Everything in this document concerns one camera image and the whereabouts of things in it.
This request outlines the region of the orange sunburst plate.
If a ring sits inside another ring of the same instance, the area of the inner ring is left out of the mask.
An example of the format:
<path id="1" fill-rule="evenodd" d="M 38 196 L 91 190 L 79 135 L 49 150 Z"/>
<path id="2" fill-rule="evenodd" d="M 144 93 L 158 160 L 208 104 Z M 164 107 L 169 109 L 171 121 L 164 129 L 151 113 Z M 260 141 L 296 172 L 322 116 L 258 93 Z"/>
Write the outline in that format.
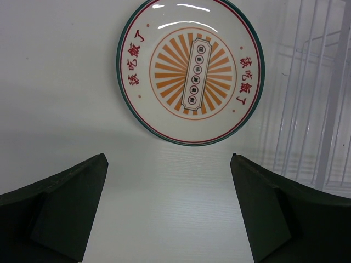
<path id="1" fill-rule="evenodd" d="M 174 144 L 206 146 L 253 115 L 264 54 L 249 19 L 230 1 L 145 1 L 122 30 L 116 76 L 145 129 Z"/>

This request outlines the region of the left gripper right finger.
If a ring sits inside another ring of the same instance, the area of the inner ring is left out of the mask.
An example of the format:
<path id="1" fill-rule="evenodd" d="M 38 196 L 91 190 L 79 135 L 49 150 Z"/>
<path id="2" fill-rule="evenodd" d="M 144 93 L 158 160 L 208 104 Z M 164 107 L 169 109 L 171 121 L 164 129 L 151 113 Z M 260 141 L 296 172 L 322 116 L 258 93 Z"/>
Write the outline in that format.
<path id="1" fill-rule="evenodd" d="M 230 162 L 254 262 L 350 262 L 350 199 Z"/>

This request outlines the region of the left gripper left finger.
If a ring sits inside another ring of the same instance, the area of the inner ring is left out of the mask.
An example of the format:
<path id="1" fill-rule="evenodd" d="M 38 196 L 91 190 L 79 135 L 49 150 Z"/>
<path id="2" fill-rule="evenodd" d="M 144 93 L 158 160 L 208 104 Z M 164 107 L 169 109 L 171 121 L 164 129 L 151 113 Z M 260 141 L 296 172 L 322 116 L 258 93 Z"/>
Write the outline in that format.
<path id="1" fill-rule="evenodd" d="M 82 262 L 105 184 L 103 153 L 1 195 L 1 262 Z"/>

